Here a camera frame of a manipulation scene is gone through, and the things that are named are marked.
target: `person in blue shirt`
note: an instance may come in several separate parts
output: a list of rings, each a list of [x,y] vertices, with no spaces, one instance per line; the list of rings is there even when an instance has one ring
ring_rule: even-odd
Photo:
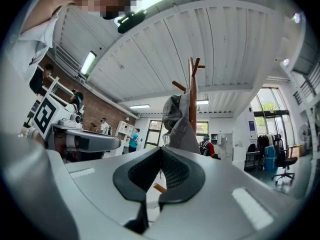
[[[139,133],[140,133],[140,129],[135,128],[135,133],[131,137],[129,137],[130,138],[129,153],[135,152],[137,150],[138,141],[139,141]]]

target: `tree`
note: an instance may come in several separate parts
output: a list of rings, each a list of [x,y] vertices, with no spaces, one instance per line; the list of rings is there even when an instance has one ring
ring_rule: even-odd
[[[274,110],[278,110],[277,109],[277,105],[272,102],[271,100],[268,100],[266,103],[261,104],[262,105],[262,109],[263,111],[274,111]],[[256,117],[255,118],[255,123],[256,123],[256,127],[257,128],[262,128],[265,127],[265,120],[263,117]]]
[[[202,132],[204,134],[207,134],[208,133],[208,124],[206,122],[203,122],[201,127],[202,127]]]

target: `wooden stick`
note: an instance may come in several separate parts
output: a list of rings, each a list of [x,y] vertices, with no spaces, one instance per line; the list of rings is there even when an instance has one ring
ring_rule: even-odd
[[[188,79],[188,88],[189,90],[191,89],[191,75],[192,75],[192,70],[194,69],[195,64],[194,64],[194,59],[191,57],[189,58],[189,79]]]
[[[163,186],[159,185],[158,183],[155,183],[153,187],[161,193],[167,192],[167,190]]]
[[[192,77],[194,78],[196,73],[197,73],[197,69],[199,67],[199,63],[200,63],[200,58],[196,58],[193,70],[192,70]]]
[[[196,87],[196,73],[200,63],[200,58],[197,58],[195,65],[193,59],[190,58],[189,63],[189,81],[190,81],[190,107],[189,107],[189,122],[192,126],[194,134],[197,132],[197,87]]]
[[[182,84],[178,83],[177,81],[172,81],[172,84],[176,87],[178,87],[181,91],[186,93],[187,89]]]

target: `ceiling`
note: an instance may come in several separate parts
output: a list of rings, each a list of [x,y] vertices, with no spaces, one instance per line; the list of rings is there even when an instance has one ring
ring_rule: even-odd
[[[294,10],[288,0],[164,0],[121,35],[112,20],[70,6],[60,12],[49,55],[76,76],[93,51],[86,85],[128,109],[149,104],[134,110],[142,116],[160,115],[168,97],[181,94],[172,81],[187,86],[188,58],[200,58],[205,69],[197,73],[197,99],[209,104],[198,113],[233,117],[280,69],[275,59],[286,53],[288,39],[284,14]]]

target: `person in red shirt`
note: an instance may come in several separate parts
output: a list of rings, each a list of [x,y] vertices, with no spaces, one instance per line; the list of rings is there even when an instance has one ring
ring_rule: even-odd
[[[200,153],[206,157],[213,157],[215,154],[214,145],[210,142],[209,135],[203,136],[203,141],[199,143]]]

